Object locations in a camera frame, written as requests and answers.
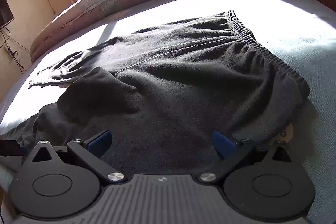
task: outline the black monitor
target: black monitor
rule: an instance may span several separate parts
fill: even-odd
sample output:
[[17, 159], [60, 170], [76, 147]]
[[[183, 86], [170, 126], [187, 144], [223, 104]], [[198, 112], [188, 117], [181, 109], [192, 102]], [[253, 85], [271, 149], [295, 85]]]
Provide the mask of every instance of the black monitor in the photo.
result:
[[0, 30], [14, 19], [7, 0], [0, 0]]

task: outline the triangular hole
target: triangular hole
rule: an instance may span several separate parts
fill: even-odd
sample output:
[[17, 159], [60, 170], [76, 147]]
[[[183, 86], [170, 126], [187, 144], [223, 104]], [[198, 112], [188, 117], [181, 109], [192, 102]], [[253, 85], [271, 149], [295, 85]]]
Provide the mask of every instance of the triangular hole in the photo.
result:
[[33, 162], [40, 162], [40, 161], [46, 161], [51, 160], [51, 156], [49, 154], [49, 151], [45, 147], [41, 147], [40, 150], [37, 152], [36, 156], [33, 159]]
[[288, 156], [286, 150], [283, 147], [278, 147], [273, 155], [273, 160], [292, 162], [291, 158]]

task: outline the wall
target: wall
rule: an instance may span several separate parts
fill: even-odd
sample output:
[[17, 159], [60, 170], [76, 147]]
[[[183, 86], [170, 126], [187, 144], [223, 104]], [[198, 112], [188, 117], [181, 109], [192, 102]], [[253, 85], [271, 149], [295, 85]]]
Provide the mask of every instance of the wall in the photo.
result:
[[[69, 0], [50, 0], [50, 3], [48, 0], [7, 0], [7, 2], [15, 18], [7, 28], [11, 32], [11, 37], [27, 49], [42, 29], [70, 5]], [[9, 40], [8, 44], [13, 51], [18, 52], [20, 63], [28, 68], [31, 65], [29, 52], [12, 40]], [[0, 49], [0, 102], [20, 77], [18, 66], [2, 47]]]

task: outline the mattress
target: mattress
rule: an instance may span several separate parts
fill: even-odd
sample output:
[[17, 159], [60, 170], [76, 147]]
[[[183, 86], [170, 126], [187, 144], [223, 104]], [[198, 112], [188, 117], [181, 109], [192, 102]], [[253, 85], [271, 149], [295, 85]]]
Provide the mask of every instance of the mattress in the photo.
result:
[[[293, 121], [290, 143], [316, 187], [310, 210], [313, 223], [333, 223], [335, 204], [336, 13], [315, 0], [153, 0], [107, 17], [66, 38], [39, 58], [8, 92], [0, 106], [3, 134], [57, 101], [66, 87], [33, 86], [36, 73], [67, 55], [111, 37], [186, 18], [234, 10], [256, 40], [294, 68], [311, 93]], [[12, 175], [0, 168], [0, 184], [8, 188]]]

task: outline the gray ribbed panel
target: gray ribbed panel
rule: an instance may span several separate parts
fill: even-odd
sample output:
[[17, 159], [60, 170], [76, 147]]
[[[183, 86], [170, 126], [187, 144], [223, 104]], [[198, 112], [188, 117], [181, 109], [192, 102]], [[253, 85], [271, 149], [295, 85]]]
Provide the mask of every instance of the gray ribbed panel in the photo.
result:
[[[255, 224], [229, 207], [213, 186], [200, 185], [190, 175], [134, 175], [125, 184], [105, 189], [97, 203], [79, 216], [58, 224]], [[307, 224], [305, 220], [287, 222]], [[14, 224], [41, 224], [18, 218]]]

